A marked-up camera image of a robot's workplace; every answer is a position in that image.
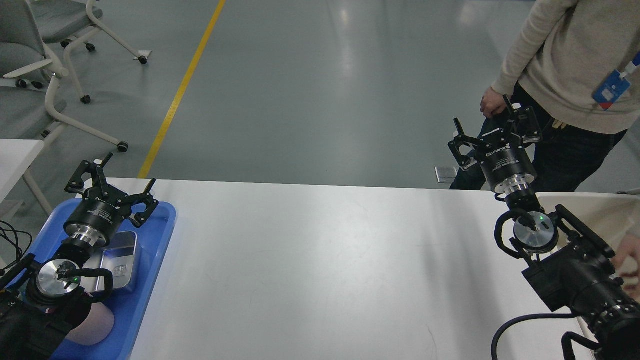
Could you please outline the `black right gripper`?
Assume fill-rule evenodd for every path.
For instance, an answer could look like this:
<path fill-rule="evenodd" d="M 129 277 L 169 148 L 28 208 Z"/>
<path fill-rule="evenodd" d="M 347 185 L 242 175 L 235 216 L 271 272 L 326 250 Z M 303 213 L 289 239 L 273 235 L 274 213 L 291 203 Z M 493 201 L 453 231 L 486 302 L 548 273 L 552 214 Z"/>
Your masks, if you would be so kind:
<path fill-rule="evenodd" d="M 490 190 L 510 195 L 531 188 L 537 173 L 524 147 L 540 143 L 543 132 L 532 106 L 512 104 L 507 95 L 503 100 L 507 120 L 502 131 L 471 137 L 455 117 L 454 137 L 447 146 L 460 170 L 466 172 L 479 163 Z"/>

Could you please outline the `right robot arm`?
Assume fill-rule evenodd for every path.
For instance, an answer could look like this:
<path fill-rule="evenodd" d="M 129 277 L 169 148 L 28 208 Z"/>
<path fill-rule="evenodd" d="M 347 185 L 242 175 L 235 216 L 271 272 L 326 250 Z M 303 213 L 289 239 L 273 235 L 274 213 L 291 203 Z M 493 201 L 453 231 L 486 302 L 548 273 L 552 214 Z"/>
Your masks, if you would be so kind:
<path fill-rule="evenodd" d="M 448 148 L 462 171 L 479 166 L 496 200 L 509 208 L 494 228 L 498 248 L 528 267 L 524 278 L 550 310 L 515 317 L 494 334 L 491 357 L 511 326 L 537 319 L 585 321 L 594 340 L 575 332 L 561 338 L 563 358 L 576 358 L 573 345 L 593 352 L 597 360 L 637 360 L 640 355 L 639 303 L 624 290 L 611 260 L 615 251 L 564 205 L 547 212 L 532 185 L 537 172 L 526 148 L 542 141 L 532 107 L 512 104 L 498 117 L 498 127 L 478 137 L 466 135 L 455 118 L 456 133 Z"/>

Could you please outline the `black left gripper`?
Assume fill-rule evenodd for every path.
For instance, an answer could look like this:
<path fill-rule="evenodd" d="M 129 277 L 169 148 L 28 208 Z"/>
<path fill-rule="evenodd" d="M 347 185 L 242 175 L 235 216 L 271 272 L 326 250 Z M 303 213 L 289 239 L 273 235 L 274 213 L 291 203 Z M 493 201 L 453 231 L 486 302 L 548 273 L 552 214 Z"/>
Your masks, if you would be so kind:
<path fill-rule="evenodd" d="M 81 195 L 82 200 L 64 223 L 64 232 L 94 248 L 109 245 L 125 219 L 141 228 L 159 204 L 151 194 L 156 178 L 138 194 L 127 194 L 108 184 L 105 167 L 113 156 L 109 152 L 99 162 L 80 162 L 65 186 L 66 193 Z M 144 210 L 134 213 L 133 207 L 140 204 L 145 205 Z"/>

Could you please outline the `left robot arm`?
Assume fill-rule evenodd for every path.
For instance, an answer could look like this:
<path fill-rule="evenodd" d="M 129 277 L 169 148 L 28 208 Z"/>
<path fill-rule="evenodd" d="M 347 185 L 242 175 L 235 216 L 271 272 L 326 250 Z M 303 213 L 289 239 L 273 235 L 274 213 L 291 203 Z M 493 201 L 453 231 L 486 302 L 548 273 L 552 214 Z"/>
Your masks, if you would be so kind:
<path fill-rule="evenodd" d="M 97 249 L 109 246 L 122 223 L 141 228 L 159 205 L 151 179 L 141 193 L 128 194 L 108 183 L 102 162 L 83 161 L 65 191 L 81 201 L 62 228 L 55 253 L 38 262 L 25 255 L 1 278 L 1 358 L 48 360 L 61 343 L 89 319 L 105 311 L 115 289 L 115 272 L 89 268 Z"/>

